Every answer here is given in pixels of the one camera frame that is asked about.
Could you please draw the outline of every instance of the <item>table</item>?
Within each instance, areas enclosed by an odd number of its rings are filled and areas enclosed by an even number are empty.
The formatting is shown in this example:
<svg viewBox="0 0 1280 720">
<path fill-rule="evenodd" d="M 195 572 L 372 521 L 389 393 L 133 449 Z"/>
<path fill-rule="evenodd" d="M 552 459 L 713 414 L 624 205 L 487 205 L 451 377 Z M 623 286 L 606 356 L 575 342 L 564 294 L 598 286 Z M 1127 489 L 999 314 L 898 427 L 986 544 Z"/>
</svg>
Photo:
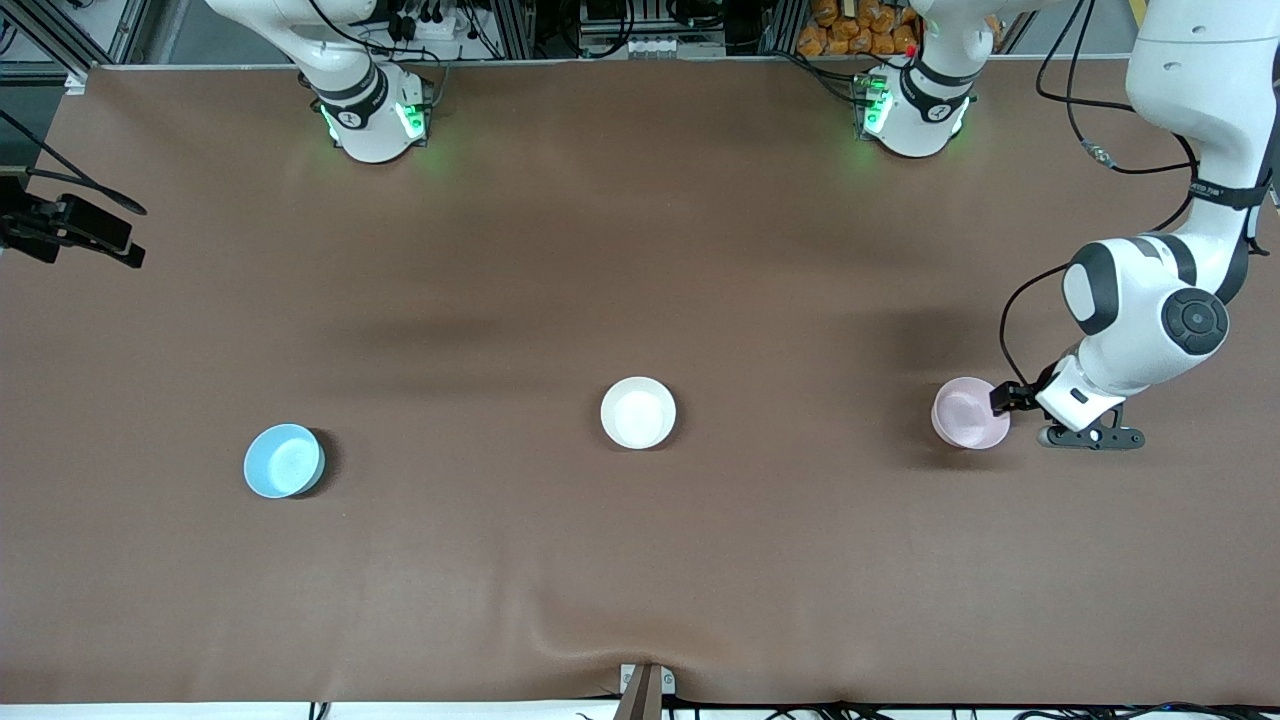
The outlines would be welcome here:
<svg viewBox="0 0 1280 720">
<path fill-rule="evenodd" d="M 657 661 L 698 701 L 1280 703 L 1271 261 L 1130 402 L 1144 450 L 932 437 L 943 380 L 1010 375 L 1014 287 L 1185 188 L 1096 167 L 1033 73 L 993 63 L 911 161 L 781 63 L 463 68 L 429 149 L 364 167 L 292 73 L 95 72 L 50 140 L 147 205 L 148 255 L 0 263 L 0 700 L 573 697 Z M 1079 337 L 1053 283 L 1010 331 L 1032 373 Z M 680 402 L 659 451 L 599 429 L 632 374 Z M 312 497 L 241 478 L 280 421 L 329 445 Z"/>
</svg>

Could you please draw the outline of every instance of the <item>white plate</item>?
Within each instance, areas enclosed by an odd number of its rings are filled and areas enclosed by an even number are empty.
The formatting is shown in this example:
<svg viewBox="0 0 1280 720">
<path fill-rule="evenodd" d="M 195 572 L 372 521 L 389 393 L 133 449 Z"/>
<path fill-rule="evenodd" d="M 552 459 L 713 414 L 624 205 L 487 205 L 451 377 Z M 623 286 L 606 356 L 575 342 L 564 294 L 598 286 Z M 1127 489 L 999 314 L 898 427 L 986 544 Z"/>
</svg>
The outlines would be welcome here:
<svg viewBox="0 0 1280 720">
<path fill-rule="evenodd" d="M 600 402 L 600 424 L 609 439 L 627 450 L 648 450 L 676 427 L 676 398 L 653 378 L 613 383 Z"/>
</svg>

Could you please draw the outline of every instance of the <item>black device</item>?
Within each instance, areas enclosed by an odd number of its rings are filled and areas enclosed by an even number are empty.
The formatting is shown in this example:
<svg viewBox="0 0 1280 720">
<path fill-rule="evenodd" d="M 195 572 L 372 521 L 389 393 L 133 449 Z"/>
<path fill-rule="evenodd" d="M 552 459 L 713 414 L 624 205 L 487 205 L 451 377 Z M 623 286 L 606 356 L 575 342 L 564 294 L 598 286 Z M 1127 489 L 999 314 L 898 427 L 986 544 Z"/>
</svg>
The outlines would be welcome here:
<svg viewBox="0 0 1280 720">
<path fill-rule="evenodd" d="M 31 195 L 17 177 L 0 177 L 0 247 L 42 263 L 63 247 L 101 252 L 129 268 L 142 266 L 146 250 L 129 240 L 133 225 L 76 195 L 50 202 Z"/>
</svg>

